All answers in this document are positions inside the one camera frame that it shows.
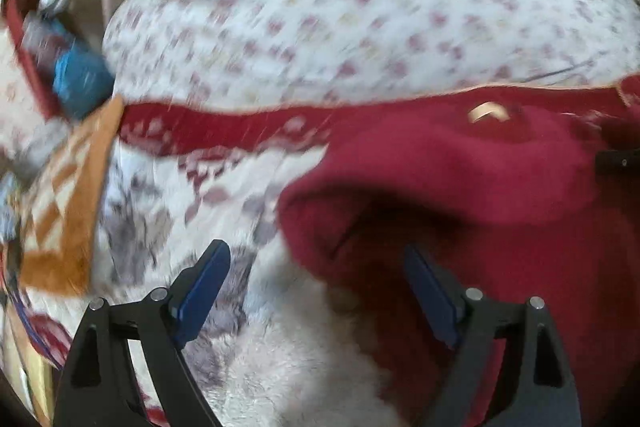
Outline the white floral bed quilt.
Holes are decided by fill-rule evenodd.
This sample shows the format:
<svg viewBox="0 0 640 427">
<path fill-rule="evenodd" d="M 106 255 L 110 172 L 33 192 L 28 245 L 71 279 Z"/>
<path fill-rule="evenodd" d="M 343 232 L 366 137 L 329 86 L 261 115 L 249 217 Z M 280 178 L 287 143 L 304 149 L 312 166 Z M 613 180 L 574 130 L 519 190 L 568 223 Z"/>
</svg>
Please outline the white floral bed quilt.
<svg viewBox="0 0 640 427">
<path fill-rule="evenodd" d="M 639 67 L 637 0 L 126 0 L 104 54 L 129 102 L 242 109 L 490 82 L 596 87 Z"/>
</svg>

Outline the white red floral plush blanket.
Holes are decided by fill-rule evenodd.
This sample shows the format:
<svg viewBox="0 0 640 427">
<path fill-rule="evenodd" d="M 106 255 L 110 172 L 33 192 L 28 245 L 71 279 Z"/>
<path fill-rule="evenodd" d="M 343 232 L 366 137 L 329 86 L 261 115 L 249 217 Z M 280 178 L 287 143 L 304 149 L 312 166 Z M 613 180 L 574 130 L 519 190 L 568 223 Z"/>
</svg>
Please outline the white red floral plush blanket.
<svg viewBox="0 0 640 427">
<path fill-rule="evenodd" d="M 17 235 L 2 254 L 6 330 L 17 353 L 10 377 L 32 397 L 40 421 L 54 425 L 66 358 L 91 301 L 135 303 L 170 286 L 219 239 L 230 248 L 230 270 L 198 338 L 182 350 L 218 426 L 423 426 L 436 395 L 415 419 L 383 397 L 388 373 L 372 353 L 378 336 L 371 317 L 352 291 L 293 258 L 279 221 L 283 191 L 320 164 L 349 121 L 440 106 L 463 108 L 470 121 L 506 120 L 521 106 L 639 115 L 639 78 L 603 88 L 480 87 L 393 102 L 254 110 L 124 104 L 85 295 L 20 286 L 21 203 L 32 185 L 6 196 L 2 223 Z M 140 343 L 130 343 L 130 351 L 150 426 L 171 426 Z M 638 421 L 639 366 L 593 426 Z"/>
</svg>

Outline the orange white checkered blanket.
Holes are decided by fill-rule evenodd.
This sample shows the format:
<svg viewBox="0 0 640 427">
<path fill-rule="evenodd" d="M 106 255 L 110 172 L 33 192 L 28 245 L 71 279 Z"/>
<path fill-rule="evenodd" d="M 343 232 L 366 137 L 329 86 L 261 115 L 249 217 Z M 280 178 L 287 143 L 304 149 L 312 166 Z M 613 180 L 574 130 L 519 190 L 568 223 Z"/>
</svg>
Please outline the orange white checkered blanket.
<svg viewBox="0 0 640 427">
<path fill-rule="evenodd" d="M 103 184 L 124 107 L 114 96 L 78 124 L 23 197 L 21 287 L 62 296 L 88 291 Z"/>
</svg>

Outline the dark red knit garment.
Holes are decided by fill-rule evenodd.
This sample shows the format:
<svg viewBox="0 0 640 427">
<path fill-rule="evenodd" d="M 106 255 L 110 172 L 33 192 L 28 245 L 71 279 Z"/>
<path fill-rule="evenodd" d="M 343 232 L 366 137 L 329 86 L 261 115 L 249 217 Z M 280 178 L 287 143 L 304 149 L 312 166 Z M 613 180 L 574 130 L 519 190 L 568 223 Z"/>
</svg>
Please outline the dark red knit garment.
<svg viewBox="0 0 640 427">
<path fill-rule="evenodd" d="M 513 107 L 401 109 L 349 121 L 320 164 L 282 193 L 293 258 L 352 291 L 376 329 L 383 397 L 408 419 L 452 359 L 402 269 L 410 244 L 492 298 L 547 301 L 587 425 L 639 366 L 639 179 L 597 174 L 602 150 L 633 150 L 639 115 Z"/>
</svg>

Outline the blue plastic bag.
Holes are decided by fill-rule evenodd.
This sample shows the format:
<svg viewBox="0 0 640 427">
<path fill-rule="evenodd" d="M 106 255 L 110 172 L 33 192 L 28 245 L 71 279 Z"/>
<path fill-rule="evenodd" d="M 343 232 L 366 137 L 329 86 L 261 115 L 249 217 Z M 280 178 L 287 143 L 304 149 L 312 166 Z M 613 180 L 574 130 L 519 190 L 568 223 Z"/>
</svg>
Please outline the blue plastic bag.
<svg viewBox="0 0 640 427">
<path fill-rule="evenodd" d="M 54 63 L 53 92 L 71 120 L 83 120 L 111 98 L 114 77 L 102 55 L 75 41 Z"/>
</svg>

